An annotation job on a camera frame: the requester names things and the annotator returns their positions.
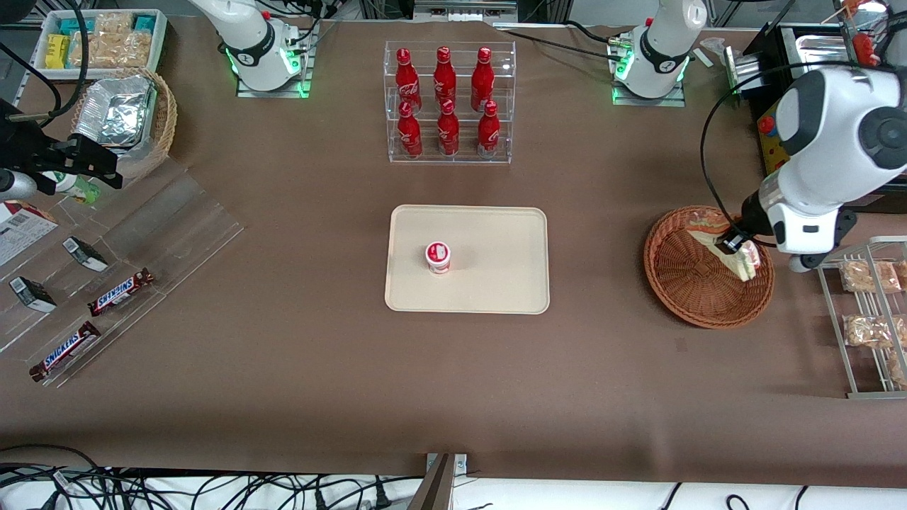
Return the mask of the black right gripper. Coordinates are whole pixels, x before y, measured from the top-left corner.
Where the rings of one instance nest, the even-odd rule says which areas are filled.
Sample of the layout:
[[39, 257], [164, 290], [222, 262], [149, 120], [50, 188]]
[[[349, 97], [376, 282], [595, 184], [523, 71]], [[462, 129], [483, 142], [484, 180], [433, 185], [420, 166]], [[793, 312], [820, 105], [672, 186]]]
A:
[[[57, 193], [57, 177], [77, 176], [68, 165], [65, 154], [55, 149], [55, 139], [48, 137], [37, 123], [13, 122], [9, 117], [19, 110], [1, 100], [1, 195], [33, 196]], [[111, 188], [123, 187], [123, 175], [117, 172], [117, 155], [86, 135], [71, 136], [71, 160], [90, 172], [89, 176]]]

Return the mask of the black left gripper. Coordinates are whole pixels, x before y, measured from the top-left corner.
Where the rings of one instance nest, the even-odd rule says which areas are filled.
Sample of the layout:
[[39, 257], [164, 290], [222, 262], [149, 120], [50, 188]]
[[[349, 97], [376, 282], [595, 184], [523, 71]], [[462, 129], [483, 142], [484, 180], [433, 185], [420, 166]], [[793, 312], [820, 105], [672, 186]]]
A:
[[762, 209], [759, 191], [744, 200], [740, 208], [740, 222], [730, 223], [730, 232], [718, 236], [715, 246], [726, 255], [735, 255], [746, 241], [755, 237], [774, 237], [773, 225]]

